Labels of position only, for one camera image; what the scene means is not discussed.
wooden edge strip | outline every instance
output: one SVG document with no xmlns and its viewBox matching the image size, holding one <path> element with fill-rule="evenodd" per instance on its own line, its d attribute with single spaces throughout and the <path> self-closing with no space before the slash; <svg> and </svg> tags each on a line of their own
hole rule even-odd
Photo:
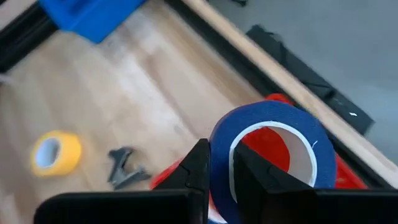
<svg viewBox="0 0 398 224">
<path fill-rule="evenodd" d="M 237 27 L 220 15 L 204 0 L 182 0 L 230 44 L 240 50 L 253 64 L 288 93 L 295 101 L 314 114 L 333 135 L 378 175 L 398 188 L 398 167 L 387 159 L 368 140 L 356 132 L 321 99 L 302 85 L 290 72 L 276 62 L 256 43 L 249 40 Z"/>
</svg>

tape roll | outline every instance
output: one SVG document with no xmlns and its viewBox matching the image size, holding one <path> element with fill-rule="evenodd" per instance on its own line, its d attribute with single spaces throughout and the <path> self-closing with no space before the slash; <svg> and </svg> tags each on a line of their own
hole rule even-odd
<svg viewBox="0 0 398 224">
<path fill-rule="evenodd" d="M 240 223 L 234 192 L 234 148 L 246 134 L 263 127 L 284 140 L 290 154 L 290 175 L 315 188 L 335 184 L 333 146 L 310 113 L 276 101 L 241 106 L 217 123 L 210 138 L 210 190 L 217 211 L 229 224 Z"/>
<path fill-rule="evenodd" d="M 76 134 L 51 131 L 35 143 L 30 164 L 39 177 L 65 175 L 76 167 L 80 156 L 81 144 Z"/>
</svg>

black metal frame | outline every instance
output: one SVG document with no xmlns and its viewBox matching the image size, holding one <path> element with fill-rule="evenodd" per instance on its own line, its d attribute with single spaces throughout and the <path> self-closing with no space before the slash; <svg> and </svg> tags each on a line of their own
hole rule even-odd
<svg viewBox="0 0 398 224">
<path fill-rule="evenodd" d="M 165 0 L 165 2 L 212 45 L 260 94 L 267 96 L 275 92 L 285 93 L 182 0 Z M 33 4 L 0 32 L 0 72 L 9 70 L 56 30 L 55 24 L 45 15 L 39 4 Z M 334 135 L 329 133 L 329 138 L 336 152 L 364 180 L 366 185 L 371 188 L 392 188 Z"/>
</svg>

blue plastic bin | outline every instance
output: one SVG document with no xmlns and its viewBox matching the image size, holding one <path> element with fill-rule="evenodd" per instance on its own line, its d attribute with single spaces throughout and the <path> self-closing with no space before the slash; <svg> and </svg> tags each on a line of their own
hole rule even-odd
<svg viewBox="0 0 398 224">
<path fill-rule="evenodd" d="M 100 43 L 145 0 L 39 0 L 62 30 Z"/>
</svg>

